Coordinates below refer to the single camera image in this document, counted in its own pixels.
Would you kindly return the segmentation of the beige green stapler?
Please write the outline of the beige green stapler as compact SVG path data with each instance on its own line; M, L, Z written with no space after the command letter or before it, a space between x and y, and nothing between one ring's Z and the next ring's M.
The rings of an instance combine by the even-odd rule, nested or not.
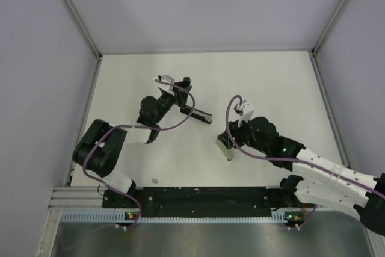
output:
M231 149L228 149L222 141L216 140L216 145L218 146L222 154L226 157L227 161L232 161L234 159L234 153L231 151Z

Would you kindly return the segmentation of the black stapler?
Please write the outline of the black stapler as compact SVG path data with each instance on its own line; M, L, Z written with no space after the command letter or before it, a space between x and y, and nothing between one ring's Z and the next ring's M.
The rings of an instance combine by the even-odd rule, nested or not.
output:
M190 77L184 77L183 81L179 84L182 88L187 90L188 92L191 91L192 85L191 85L191 78ZM180 93L180 105L179 105L179 111L182 114L185 115L191 115L193 119L199 120L206 124L212 123L212 114L209 114L207 112L198 110L196 108L193 108L192 106L189 106L187 104L188 99L188 93L181 92Z

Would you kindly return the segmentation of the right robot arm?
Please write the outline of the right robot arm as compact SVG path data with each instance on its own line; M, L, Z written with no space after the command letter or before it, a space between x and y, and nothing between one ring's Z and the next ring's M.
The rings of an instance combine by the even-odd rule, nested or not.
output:
M305 145L280 135L265 117L229 122L217 135L217 145L228 160L243 146L266 156L274 166L290 171L281 181L281 200L332 208L384 235L384 176L360 173L329 161Z

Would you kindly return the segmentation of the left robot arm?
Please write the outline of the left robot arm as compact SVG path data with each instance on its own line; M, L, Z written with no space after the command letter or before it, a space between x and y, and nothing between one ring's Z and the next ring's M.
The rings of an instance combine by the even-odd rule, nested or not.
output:
M168 76L159 76L155 81L161 94L157 98L142 98L135 122L114 126L96 119L72 153L72 160L82 167L85 175L115 191L115 199L125 207L133 205L137 196L135 181L119 166L123 146L153 143L161 131L168 130L159 124L173 106L179 107L187 116L191 116L195 108L186 104L191 97L191 78L175 81Z

